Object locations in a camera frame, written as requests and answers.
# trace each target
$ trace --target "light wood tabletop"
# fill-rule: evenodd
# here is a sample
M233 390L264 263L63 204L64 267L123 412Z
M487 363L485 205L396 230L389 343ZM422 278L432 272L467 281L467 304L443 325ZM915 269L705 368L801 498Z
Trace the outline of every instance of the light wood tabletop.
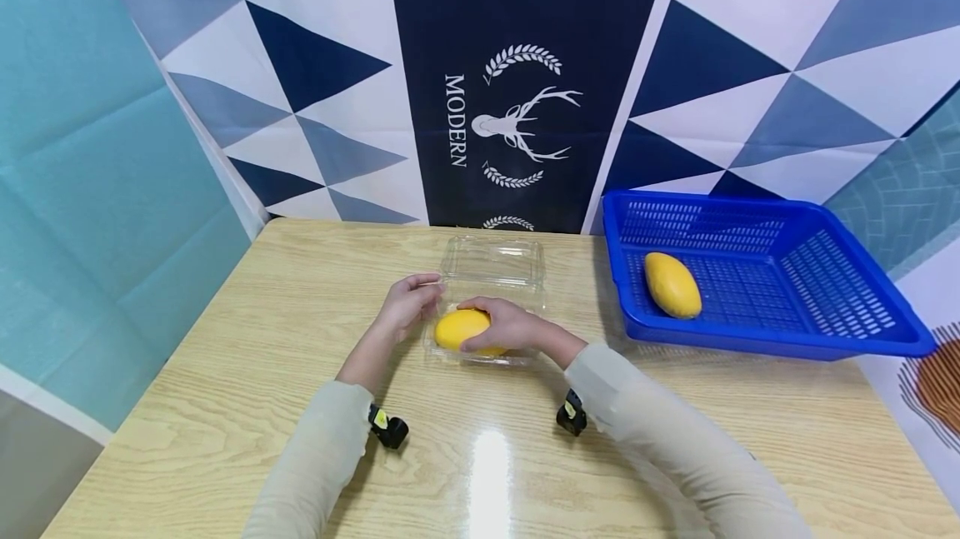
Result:
M44 537L238 537L299 414L387 287L436 269L448 239L467 233L517 236L267 225ZM550 318L590 342L619 342L601 238L522 236L543 245ZM958 516L854 362L626 353L766 464L816 537L960 537ZM400 452L371 437L325 537L708 537L662 477L640 480L593 426L579 438L558 429L567 388L552 364L454 364L416 337L396 361L377 399L410 437Z

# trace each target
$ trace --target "teal wall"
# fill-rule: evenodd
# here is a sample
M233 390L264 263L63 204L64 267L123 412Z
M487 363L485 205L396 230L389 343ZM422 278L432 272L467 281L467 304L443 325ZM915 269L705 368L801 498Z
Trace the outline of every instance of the teal wall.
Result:
M0 21L0 363L115 430L248 237L120 0Z
M826 205L894 279L960 237L960 92Z

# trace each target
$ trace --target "blue mesh basket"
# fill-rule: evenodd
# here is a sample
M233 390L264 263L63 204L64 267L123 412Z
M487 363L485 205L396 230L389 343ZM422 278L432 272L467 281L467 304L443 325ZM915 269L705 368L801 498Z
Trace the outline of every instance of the blue mesh basket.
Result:
M613 281L627 335L774 356L839 360L926 356L933 335L857 239L820 206L665 192L602 199ZM666 316L643 258L677 257L700 287L702 312Z

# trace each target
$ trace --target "clear plastic container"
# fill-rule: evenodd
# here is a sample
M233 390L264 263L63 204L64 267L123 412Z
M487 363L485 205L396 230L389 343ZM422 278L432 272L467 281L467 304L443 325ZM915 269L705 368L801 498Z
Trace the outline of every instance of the clear plastic container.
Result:
M500 356L479 356L444 349L434 341L434 327L443 314L456 310L457 304L463 300L478 295L509 299L539 317L545 316L544 268L543 249L537 242L474 236L451 238L440 266L447 291L443 293L437 316L423 325L422 343L427 354L455 362L514 367L532 362L536 354L526 350L510 351Z

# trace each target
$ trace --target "mango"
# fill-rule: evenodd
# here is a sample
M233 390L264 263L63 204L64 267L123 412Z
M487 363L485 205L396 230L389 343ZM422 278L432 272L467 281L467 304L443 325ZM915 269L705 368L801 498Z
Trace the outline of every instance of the mango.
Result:
M451 352L459 352L460 344L470 337L480 335L490 327L490 314L480 310L455 310L437 320L433 329L437 345ZM499 356L506 350L489 347L473 352L480 356Z
M695 318L703 309L700 288L674 256L650 252L643 259L647 287L658 306L674 318Z

